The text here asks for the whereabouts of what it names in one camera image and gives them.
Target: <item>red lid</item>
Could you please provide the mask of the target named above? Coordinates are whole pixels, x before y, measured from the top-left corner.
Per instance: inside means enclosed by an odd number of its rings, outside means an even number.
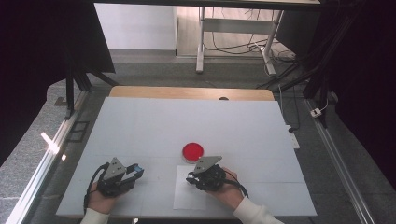
[[[187,161],[196,162],[204,155],[204,149],[198,143],[188,143],[183,147],[183,157]]]

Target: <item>hand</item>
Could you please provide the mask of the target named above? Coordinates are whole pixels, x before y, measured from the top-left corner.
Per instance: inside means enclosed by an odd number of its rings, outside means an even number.
[[[90,200],[88,202],[88,207],[96,212],[102,214],[109,214],[111,209],[113,209],[114,205],[116,204],[117,199],[120,197],[112,198],[112,197],[105,197],[99,192],[96,188],[97,182],[92,184],[91,187],[91,194]]]
[[[222,169],[226,171],[226,179],[235,181],[233,177],[236,179],[238,178],[235,172],[232,172],[225,167],[222,167]],[[222,203],[230,206],[233,210],[235,210],[242,200],[244,200],[241,190],[231,184],[224,184],[218,191],[207,191],[206,193],[214,196]]]

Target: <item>wooden floor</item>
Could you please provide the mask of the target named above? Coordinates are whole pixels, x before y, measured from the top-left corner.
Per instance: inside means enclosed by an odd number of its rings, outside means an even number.
[[[200,27],[199,27],[199,8],[198,7],[177,7],[178,29],[177,29],[177,56],[196,57]],[[238,20],[261,20],[271,21],[273,10],[240,9],[240,8],[221,8],[206,7],[205,16],[207,18],[225,18]],[[267,35],[247,35],[247,34],[225,34],[210,33],[204,34],[204,44],[206,46],[204,55],[206,57],[261,57],[257,49],[249,52],[249,46],[266,43]],[[283,57],[289,57],[292,52],[287,50],[280,43],[272,46],[275,56],[281,52]],[[225,49],[231,53],[219,50],[208,50],[217,48],[229,48],[244,45],[240,48]]]

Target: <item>forearm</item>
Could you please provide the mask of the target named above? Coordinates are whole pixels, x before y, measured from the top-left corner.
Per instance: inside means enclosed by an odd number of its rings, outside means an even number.
[[[102,214],[87,208],[87,213],[81,221],[81,224],[107,224],[110,214]]]
[[[233,214],[244,224],[282,224],[274,218],[264,205],[258,206],[245,197]]]

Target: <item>white wall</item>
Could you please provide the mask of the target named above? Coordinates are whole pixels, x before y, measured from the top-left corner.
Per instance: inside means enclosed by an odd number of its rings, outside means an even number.
[[[176,7],[95,4],[109,49],[177,47]]]

